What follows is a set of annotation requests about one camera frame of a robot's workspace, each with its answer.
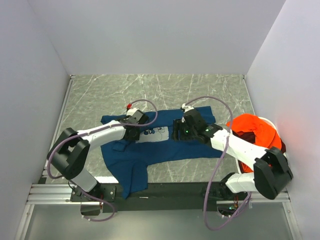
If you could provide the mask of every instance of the marble surface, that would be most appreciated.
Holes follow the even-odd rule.
[[[101,125],[103,115],[120,115],[126,105],[136,99],[149,99],[158,110],[179,109],[193,98],[211,95],[225,101],[234,117],[243,113],[253,114],[253,107],[242,75],[218,74],[122,74],[76,75],[73,77],[70,95],[62,117],[60,129],[72,127],[85,130]],[[152,111],[150,104],[137,103],[142,111]],[[216,123],[225,126],[229,112],[222,103],[201,99],[195,107],[211,106]],[[147,168],[149,183],[204,182],[208,181],[217,158],[183,159],[150,165]],[[91,151],[86,168],[95,177],[110,177],[100,148]],[[236,161],[227,156],[216,174],[219,181],[230,172],[237,172]],[[49,183],[65,183],[58,179]]]

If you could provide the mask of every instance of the floor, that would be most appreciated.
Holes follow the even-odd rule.
[[[121,75],[75,75],[65,111],[60,123],[63,130],[90,129],[99,126],[103,115],[125,113],[126,105],[136,99],[149,99],[158,110],[179,109],[193,98],[211,95],[225,101],[233,116],[254,113],[244,78],[240,74],[121,74]],[[229,120],[229,112],[218,101],[202,99],[194,106],[211,106],[216,123],[221,126]],[[152,106],[138,103],[142,111],[152,111]],[[205,182],[217,164],[217,158],[197,158],[163,162],[147,168],[149,183]],[[91,151],[86,168],[95,177],[105,177],[114,182],[106,168],[100,148]],[[234,158],[227,156],[217,172],[216,181],[230,172],[237,172]],[[48,183],[66,183],[58,179]]]

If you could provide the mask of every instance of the metal frame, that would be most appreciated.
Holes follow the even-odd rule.
[[[59,134],[61,121],[65,114],[65,109],[67,102],[69,100],[70,91],[72,88],[72,84],[74,81],[74,75],[70,75],[70,81],[65,93],[65,97],[63,100],[63,104],[61,107],[60,115],[58,118],[57,126],[55,128],[55,132],[52,138],[51,146],[53,146],[57,135]],[[47,177],[47,163],[46,161],[44,170],[42,173],[42,177]],[[99,182],[103,183],[117,183],[117,180],[114,177],[97,177]],[[27,230],[29,227],[29,223],[32,217],[32,213],[35,205],[97,205],[98,202],[71,202],[70,196],[72,194],[72,189],[68,186],[68,184],[33,184],[30,189],[30,193],[28,199],[26,201],[26,205],[24,208],[24,212],[20,221],[20,224],[17,229],[17,233],[15,236],[15,240],[24,240],[27,234]],[[217,201],[217,204],[232,204],[233,201]],[[291,200],[287,191],[281,192],[276,199],[269,200],[263,197],[259,193],[253,193],[251,197],[251,203],[282,203],[285,211],[285,215],[288,221],[288,225],[292,234],[292,238],[294,240],[301,240],[302,235],[299,230],[298,222],[295,217]]]

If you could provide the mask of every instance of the gray floor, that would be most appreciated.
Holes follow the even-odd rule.
[[[243,113],[253,114],[253,107],[242,75],[216,74],[139,74],[139,75],[76,75],[73,78],[68,102],[60,129],[72,127],[85,130],[99,126],[103,115],[125,113],[126,105],[136,99],[153,101],[158,110],[179,109],[193,98],[211,95],[225,101],[234,117]],[[211,106],[217,124],[224,126],[229,112],[217,101],[203,99],[194,106]],[[152,111],[152,106],[137,103],[143,111]],[[150,183],[204,182],[208,181],[217,164],[216,158],[184,159],[163,162],[147,168]],[[86,168],[95,177],[109,177],[100,148],[91,151]],[[216,175],[219,181],[230,172],[237,172],[236,161],[227,156]],[[65,183],[63,179],[49,183]]]

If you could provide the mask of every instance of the marble tabletop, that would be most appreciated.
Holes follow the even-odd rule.
[[[61,130],[68,127],[85,130],[99,126],[103,115],[124,114],[126,105],[136,99],[148,99],[158,110],[170,110],[179,109],[188,100],[204,95],[225,101],[234,117],[254,113],[245,80],[239,74],[75,75],[59,127]],[[136,106],[145,112],[153,110],[144,102]],[[225,126],[229,120],[228,110],[218,101],[201,99],[194,106],[211,106],[218,125]],[[196,158],[150,165],[147,168],[148,182],[205,182],[209,180],[217,160]],[[89,152],[85,166],[95,177],[112,177],[100,148]],[[221,180],[230,172],[238,172],[238,168],[236,160],[226,156],[215,180]],[[66,183],[66,180],[48,179],[47,183]]]

